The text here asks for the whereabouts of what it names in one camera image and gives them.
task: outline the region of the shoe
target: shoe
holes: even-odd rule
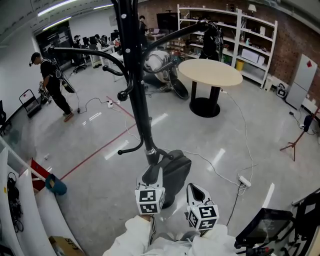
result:
[[[64,122],[68,122],[72,117],[74,116],[74,113],[70,113],[70,114],[68,114],[65,118],[64,118]]]
[[[70,109],[70,111],[71,111],[71,112],[73,111],[73,108],[72,108],[72,107],[70,107],[69,109]],[[62,115],[63,115],[64,117],[66,117],[66,116],[67,116],[67,114],[66,114],[66,113],[63,113]]]

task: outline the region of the gray floor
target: gray floor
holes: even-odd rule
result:
[[[190,91],[191,81],[184,77],[181,80]],[[113,76],[101,68],[88,67],[72,75],[70,81],[78,92],[81,111],[89,99],[116,100],[117,93],[126,87],[124,79],[113,82]],[[269,206],[279,210],[290,209],[292,200],[319,187],[320,145],[317,135],[304,135],[293,162],[291,150],[279,151],[301,133],[289,115],[291,108],[274,93],[264,92],[247,80],[225,89],[242,109],[247,144],[257,164],[253,168],[252,187],[238,198],[228,226],[229,234],[236,236],[261,208],[271,183],[275,184],[275,190]],[[209,96],[209,88],[199,85],[198,94]],[[66,97],[76,110],[77,97],[73,94]],[[220,94],[221,112],[215,118],[194,115],[189,102],[173,92],[147,96],[150,116],[154,120],[160,117],[152,127],[156,145],[199,153],[210,161],[220,156],[215,161],[218,173],[234,182],[238,175],[249,179],[251,168],[238,171],[250,167],[252,162],[246,148],[245,123],[232,99],[225,93]],[[120,106],[132,114],[129,101]],[[143,148],[121,156],[116,154],[119,148],[131,148],[139,142],[125,128],[126,121],[128,128],[132,126],[130,133],[137,135],[135,120],[119,106],[114,108],[122,113],[95,99],[87,104],[87,112],[75,113],[64,123],[61,110],[52,102],[30,120],[15,118],[11,135],[6,136],[24,158],[32,156],[57,177],[63,177],[68,191],[58,197],[58,203],[74,236],[90,256],[101,256],[125,230],[125,221],[137,214],[136,177],[147,167]],[[299,111],[292,111],[299,118]],[[307,113],[304,110],[301,113],[303,120]],[[217,176],[198,155],[186,155],[192,160],[186,184],[193,182],[207,189],[218,205],[218,222],[226,224],[238,187]],[[158,231],[190,230],[184,217],[186,204],[185,186],[174,205],[156,216]]]

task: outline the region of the black pants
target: black pants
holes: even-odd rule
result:
[[[54,100],[55,104],[64,111],[66,115],[69,115],[71,113],[70,106],[66,101],[66,98],[62,95],[60,91],[60,83],[59,82],[52,82],[48,83],[46,86],[48,92],[52,96],[52,99]]]
[[[199,59],[209,59],[213,61],[219,61],[219,54],[217,52],[213,52],[211,56],[207,56],[204,54],[204,51],[201,51]]]

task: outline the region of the cardboard box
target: cardboard box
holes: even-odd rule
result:
[[[241,57],[254,63],[257,63],[259,59],[259,54],[252,50],[242,49]]]
[[[49,241],[58,256],[85,256],[70,238],[50,236]]]

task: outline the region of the refrigerator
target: refrigerator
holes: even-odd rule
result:
[[[318,65],[309,57],[301,54],[295,67],[289,93],[285,101],[295,109],[299,109],[307,96]]]

